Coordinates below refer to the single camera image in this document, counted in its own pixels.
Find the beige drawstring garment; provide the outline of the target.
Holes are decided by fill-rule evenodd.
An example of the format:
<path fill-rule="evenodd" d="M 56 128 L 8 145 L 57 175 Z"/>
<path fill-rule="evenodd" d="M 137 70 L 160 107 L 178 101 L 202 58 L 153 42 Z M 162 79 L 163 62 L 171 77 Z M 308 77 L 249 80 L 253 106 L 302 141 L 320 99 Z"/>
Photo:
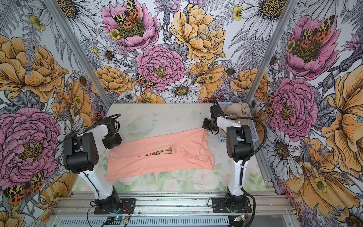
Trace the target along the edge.
<path fill-rule="evenodd" d="M 247 106 L 247 104 L 244 103 L 233 103 L 227 107 L 221 107 L 224 114 L 226 114 L 228 117 L 250 117 L 251 110 Z M 248 125 L 249 120 L 233 120 L 234 122 L 240 122 L 242 125 Z M 226 132 L 224 130 L 219 131 L 219 135 L 222 138 L 226 138 Z"/>

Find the pink graphic t-shirt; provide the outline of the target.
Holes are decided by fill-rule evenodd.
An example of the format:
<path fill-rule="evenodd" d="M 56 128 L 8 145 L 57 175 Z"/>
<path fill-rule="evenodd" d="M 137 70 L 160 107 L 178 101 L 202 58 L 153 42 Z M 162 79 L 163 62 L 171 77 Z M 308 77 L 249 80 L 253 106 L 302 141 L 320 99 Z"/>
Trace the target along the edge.
<path fill-rule="evenodd" d="M 205 129 L 198 128 L 125 142 L 109 151 L 108 181 L 151 173 L 214 169 Z"/>

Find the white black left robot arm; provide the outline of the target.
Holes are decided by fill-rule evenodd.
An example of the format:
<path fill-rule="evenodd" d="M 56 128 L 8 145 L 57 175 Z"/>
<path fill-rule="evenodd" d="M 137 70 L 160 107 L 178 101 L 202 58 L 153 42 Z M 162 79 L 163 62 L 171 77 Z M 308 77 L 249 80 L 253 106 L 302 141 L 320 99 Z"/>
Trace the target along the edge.
<path fill-rule="evenodd" d="M 63 140 L 63 165 L 81 177 L 95 196 L 95 207 L 102 212 L 116 213 L 121 201 L 116 189 L 106 180 L 99 169 L 99 151 L 121 145 L 118 133 L 120 113 L 104 118 L 85 132 L 67 136 Z"/>

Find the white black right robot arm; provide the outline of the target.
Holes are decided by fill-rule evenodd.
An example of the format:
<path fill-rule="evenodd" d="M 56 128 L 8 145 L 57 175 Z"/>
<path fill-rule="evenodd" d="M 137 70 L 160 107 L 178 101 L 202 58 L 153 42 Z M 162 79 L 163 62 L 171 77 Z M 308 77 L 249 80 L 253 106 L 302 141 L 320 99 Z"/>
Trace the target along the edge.
<path fill-rule="evenodd" d="M 227 193 L 224 198 L 212 198 L 214 213 L 251 213 L 252 207 L 247 192 L 244 190 L 244 173 L 254 151 L 251 128 L 237 120 L 253 120 L 251 117 L 228 117 L 221 109 L 217 99 L 213 98 L 210 118 L 204 119 L 203 129 L 217 134 L 226 133 L 226 151 L 233 160 L 232 172 Z"/>

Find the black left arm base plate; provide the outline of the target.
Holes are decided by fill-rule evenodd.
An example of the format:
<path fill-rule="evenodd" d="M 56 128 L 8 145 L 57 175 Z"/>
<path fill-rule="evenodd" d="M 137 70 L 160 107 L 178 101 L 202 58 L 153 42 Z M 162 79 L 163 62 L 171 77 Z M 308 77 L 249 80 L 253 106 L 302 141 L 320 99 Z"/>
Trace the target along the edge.
<path fill-rule="evenodd" d="M 95 208 L 95 215 L 121 215 L 121 214 L 134 214 L 134 210 L 136 207 L 136 199 L 126 198 L 120 199 L 121 205 L 114 206 L 111 205 L 103 205 Z"/>

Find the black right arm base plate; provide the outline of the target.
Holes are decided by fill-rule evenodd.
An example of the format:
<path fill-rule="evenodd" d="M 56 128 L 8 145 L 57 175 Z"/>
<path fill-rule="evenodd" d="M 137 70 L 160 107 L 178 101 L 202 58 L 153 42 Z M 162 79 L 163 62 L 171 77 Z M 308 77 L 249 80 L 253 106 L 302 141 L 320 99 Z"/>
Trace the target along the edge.
<path fill-rule="evenodd" d="M 214 213 L 252 213 L 251 202 L 249 198 L 240 198 L 231 201 L 226 198 L 212 198 L 212 209 Z"/>

